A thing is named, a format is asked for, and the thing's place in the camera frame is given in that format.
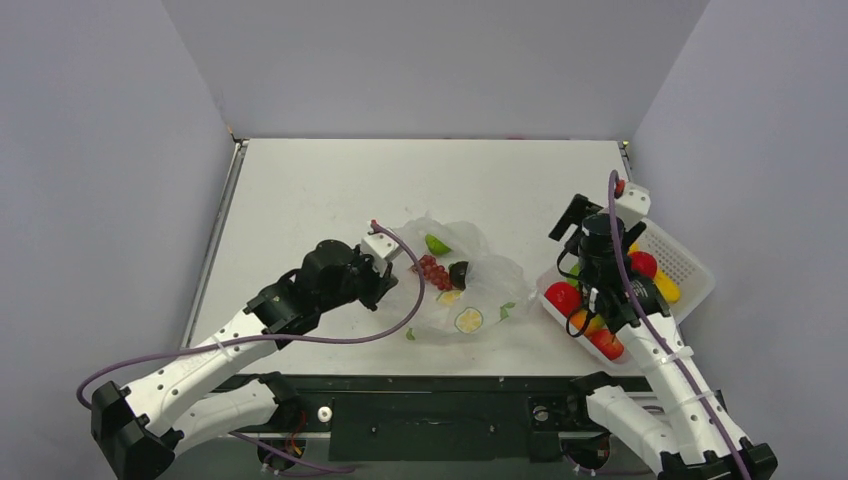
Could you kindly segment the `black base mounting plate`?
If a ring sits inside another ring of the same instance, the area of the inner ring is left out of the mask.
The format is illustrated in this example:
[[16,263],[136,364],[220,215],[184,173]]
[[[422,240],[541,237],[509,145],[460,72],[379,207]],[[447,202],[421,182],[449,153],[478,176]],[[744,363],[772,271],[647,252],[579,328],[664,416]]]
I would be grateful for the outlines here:
[[336,462],[557,462],[607,445],[566,377],[287,375],[293,398],[245,434],[325,440]]

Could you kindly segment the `dark purple round fruit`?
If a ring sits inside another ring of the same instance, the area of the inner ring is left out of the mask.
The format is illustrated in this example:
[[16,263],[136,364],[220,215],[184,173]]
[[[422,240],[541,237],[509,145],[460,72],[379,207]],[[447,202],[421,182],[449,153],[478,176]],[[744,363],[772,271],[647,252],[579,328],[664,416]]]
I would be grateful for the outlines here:
[[449,265],[448,274],[453,289],[464,291],[467,288],[468,268],[468,261],[458,261]]

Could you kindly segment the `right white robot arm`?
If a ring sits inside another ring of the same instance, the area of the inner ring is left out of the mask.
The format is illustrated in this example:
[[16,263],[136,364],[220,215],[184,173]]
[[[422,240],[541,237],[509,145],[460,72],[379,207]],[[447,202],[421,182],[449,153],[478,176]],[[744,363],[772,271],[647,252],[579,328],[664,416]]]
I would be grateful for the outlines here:
[[652,279],[635,272],[627,250],[646,229],[646,212],[622,196],[602,208],[577,194],[549,236],[578,259],[578,310],[600,316],[635,362],[665,415],[658,419],[610,375],[578,378],[564,400],[578,427],[596,424],[618,437],[659,479],[769,479],[778,459],[733,421],[681,338],[672,311]]

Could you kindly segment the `red fake fruit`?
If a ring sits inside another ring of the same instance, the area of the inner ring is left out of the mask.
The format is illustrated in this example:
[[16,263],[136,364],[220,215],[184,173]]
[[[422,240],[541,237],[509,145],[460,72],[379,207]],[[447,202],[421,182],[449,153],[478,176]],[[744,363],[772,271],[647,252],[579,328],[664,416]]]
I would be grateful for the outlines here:
[[631,268],[638,275],[654,279],[659,271],[657,260],[647,252],[632,251],[629,253]]

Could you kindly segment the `red fake apple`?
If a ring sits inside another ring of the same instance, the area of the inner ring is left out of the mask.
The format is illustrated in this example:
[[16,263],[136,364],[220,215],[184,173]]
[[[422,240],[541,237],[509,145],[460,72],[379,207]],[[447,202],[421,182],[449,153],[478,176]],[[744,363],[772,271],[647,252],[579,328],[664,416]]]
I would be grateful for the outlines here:
[[624,353],[623,344],[608,329],[594,332],[589,341],[607,360],[618,360]]

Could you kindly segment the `orange green fake mango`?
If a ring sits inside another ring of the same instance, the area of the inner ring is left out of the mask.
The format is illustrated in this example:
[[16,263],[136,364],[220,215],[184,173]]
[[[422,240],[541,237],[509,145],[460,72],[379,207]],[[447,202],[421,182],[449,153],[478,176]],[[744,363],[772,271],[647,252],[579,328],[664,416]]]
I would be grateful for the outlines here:
[[569,317],[569,325],[573,328],[574,334],[585,337],[591,337],[606,328],[605,321],[601,316],[585,309],[575,311]]

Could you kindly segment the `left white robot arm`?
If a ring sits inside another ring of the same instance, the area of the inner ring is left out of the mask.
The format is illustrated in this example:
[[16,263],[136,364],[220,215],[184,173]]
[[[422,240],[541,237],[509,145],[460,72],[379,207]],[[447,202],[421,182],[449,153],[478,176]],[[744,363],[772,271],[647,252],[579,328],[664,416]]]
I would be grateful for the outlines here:
[[298,394],[279,372],[254,374],[236,388],[219,387],[252,363],[314,330],[322,314],[359,302],[376,310],[397,280],[401,246],[372,233],[350,247],[324,240],[302,265],[264,287],[198,347],[145,377],[109,381],[91,398],[94,440],[119,479],[155,479],[194,446],[245,427],[291,427]]

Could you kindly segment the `white plastic basket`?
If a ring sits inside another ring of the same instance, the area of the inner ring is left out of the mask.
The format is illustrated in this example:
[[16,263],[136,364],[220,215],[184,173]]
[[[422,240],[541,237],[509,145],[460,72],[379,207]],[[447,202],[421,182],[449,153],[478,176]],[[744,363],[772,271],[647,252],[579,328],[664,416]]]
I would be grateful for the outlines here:
[[[675,322],[680,325],[713,291],[716,284],[715,278],[709,269],[676,239],[650,219],[644,221],[646,230],[636,240],[630,252],[638,250],[650,253],[657,260],[659,268],[677,284],[682,297],[676,304],[669,304],[669,306]],[[557,312],[544,298],[547,288],[555,282],[566,282],[566,277],[559,274],[556,266],[550,268],[537,279],[538,300],[548,315],[565,329],[566,317]],[[609,372],[635,371],[638,366],[637,362],[627,352],[624,352],[618,360],[607,360],[585,336],[570,338],[566,334],[566,339],[570,339],[571,343],[575,345],[580,345],[589,355],[594,356],[600,364],[604,365],[604,368]]]

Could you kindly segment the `green fake apple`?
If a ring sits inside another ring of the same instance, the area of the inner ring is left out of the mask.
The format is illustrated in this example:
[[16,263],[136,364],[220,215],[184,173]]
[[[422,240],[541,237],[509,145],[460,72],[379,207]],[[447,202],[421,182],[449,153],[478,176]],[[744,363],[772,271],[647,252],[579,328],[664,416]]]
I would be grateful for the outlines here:
[[452,252],[452,248],[432,234],[425,235],[425,244],[433,256],[443,256]]

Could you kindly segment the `green fake leaf fruit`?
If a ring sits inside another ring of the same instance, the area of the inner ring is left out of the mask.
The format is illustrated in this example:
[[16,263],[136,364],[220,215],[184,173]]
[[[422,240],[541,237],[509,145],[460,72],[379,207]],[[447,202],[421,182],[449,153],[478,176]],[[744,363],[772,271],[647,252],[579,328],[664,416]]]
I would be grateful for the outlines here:
[[575,263],[568,271],[566,282],[575,288],[579,287],[581,276],[581,268],[578,263]]

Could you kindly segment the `yellow fake mango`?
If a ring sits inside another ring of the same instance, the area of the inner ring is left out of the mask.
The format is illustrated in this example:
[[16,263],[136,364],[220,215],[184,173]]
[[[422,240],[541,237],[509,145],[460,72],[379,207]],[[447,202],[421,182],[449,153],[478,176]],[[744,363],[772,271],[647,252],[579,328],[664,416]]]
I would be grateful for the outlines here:
[[681,299],[681,290],[662,269],[657,269],[653,282],[667,303],[676,304]]

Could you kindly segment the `dark red fake grapes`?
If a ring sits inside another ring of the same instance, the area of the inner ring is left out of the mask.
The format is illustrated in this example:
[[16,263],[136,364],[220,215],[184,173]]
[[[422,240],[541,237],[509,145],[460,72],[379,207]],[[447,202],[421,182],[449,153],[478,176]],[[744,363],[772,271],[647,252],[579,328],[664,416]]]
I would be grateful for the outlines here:
[[419,266],[421,267],[425,280],[436,289],[439,291],[450,291],[453,289],[453,283],[450,279],[448,269],[439,264],[434,256],[422,256],[419,259]]

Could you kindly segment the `clear plastic bag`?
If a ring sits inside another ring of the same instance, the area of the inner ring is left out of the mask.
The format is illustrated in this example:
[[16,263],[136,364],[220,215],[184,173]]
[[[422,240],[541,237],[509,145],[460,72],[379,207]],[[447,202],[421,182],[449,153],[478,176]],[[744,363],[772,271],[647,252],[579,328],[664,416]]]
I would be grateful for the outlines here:
[[528,309],[533,289],[523,269],[493,251],[475,224],[424,216],[394,232],[424,269],[421,304],[402,329],[408,340],[479,335]]

